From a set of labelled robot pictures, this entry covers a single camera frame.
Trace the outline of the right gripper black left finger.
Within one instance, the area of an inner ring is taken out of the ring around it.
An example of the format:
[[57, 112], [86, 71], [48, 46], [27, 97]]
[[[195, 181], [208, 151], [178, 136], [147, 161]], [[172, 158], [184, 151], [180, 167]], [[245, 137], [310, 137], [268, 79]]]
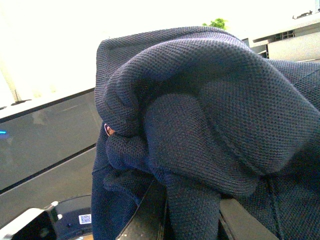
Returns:
[[163, 240], [167, 213], [166, 188], [153, 180], [135, 213], [119, 234], [120, 240]]

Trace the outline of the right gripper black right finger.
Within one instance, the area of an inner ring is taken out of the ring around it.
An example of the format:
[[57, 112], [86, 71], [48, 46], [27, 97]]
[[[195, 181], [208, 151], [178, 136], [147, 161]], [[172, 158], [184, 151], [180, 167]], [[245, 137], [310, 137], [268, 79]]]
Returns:
[[219, 210], [219, 233], [223, 240], [276, 240], [236, 199], [223, 199]]

